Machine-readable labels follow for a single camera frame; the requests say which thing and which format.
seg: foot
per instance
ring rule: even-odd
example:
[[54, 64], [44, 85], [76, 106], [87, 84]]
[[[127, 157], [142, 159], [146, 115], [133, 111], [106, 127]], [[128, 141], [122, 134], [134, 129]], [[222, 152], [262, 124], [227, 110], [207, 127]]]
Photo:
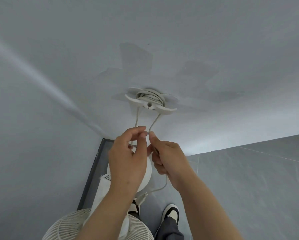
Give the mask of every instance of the foot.
[[173, 219], [176, 221], [176, 223], [178, 224], [178, 221], [179, 221], [179, 210], [178, 210], [178, 208], [177, 208], [176, 205], [174, 205], [174, 204], [170, 204], [170, 205], [168, 205], [168, 206], [165, 208], [165, 210], [164, 210], [164, 212], [163, 212], [163, 216], [162, 216], [162, 222], [163, 222], [167, 217], [171, 217], [171, 218], [173, 218]]
[[131, 206], [128, 210], [128, 214], [135, 213], [139, 216], [140, 214], [140, 207], [135, 202], [136, 198], [134, 198], [133, 203], [131, 203]]

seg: white plastic cable holder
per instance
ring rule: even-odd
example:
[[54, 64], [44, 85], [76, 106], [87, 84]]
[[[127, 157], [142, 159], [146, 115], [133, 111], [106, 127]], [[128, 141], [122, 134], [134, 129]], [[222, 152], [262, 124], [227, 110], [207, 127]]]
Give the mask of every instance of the white plastic cable holder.
[[137, 107], [144, 107], [149, 110], [155, 110], [159, 114], [162, 115], [170, 115], [174, 111], [176, 111], [176, 108], [166, 108], [166, 96], [171, 96], [169, 94], [163, 94], [160, 92], [157, 92], [153, 89], [140, 89], [140, 88], [134, 88], [131, 87], [128, 89], [130, 93], [135, 93], [135, 98], [132, 98], [125, 94], [125, 97], [129, 100], [129, 102], [132, 105], [135, 105]]

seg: floor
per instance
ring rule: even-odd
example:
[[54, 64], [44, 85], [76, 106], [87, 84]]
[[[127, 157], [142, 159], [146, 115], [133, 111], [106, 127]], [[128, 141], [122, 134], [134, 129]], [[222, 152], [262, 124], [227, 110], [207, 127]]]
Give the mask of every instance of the floor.
[[[111, 146], [104, 145], [84, 208], [91, 207], [99, 175], [106, 173]], [[245, 240], [299, 239], [299, 135], [187, 158]], [[162, 187], [165, 180], [153, 167], [140, 193]], [[186, 240], [192, 239], [181, 197], [170, 183], [141, 205], [142, 221], [154, 234], [170, 203], [179, 207], [179, 230]]]

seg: left hand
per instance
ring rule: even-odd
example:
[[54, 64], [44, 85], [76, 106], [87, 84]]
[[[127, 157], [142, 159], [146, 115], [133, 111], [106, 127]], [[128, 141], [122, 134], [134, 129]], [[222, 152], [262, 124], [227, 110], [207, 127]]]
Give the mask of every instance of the left hand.
[[[126, 130], [116, 138], [108, 152], [111, 172], [110, 191], [120, 196], [127, 195], [131, 200], [143, 180], [147, 156], [151, 153], [151, 149], [147, 149], [145, 129], [146, 126], [139, 126]], [[135, 140], [137, 140], [137, 149], [133, 153], [129, 142]]]

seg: pants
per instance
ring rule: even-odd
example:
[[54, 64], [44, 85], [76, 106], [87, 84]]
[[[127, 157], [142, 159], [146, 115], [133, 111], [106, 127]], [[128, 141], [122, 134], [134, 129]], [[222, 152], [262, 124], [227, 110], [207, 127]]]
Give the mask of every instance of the pants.
[[[132, 213], [131, 215], [141, 221], [137, 214]], [[178, 230], [176, 221], [167, 217], [158, 229], [155, 240], [184, 240], [184, 235]]]

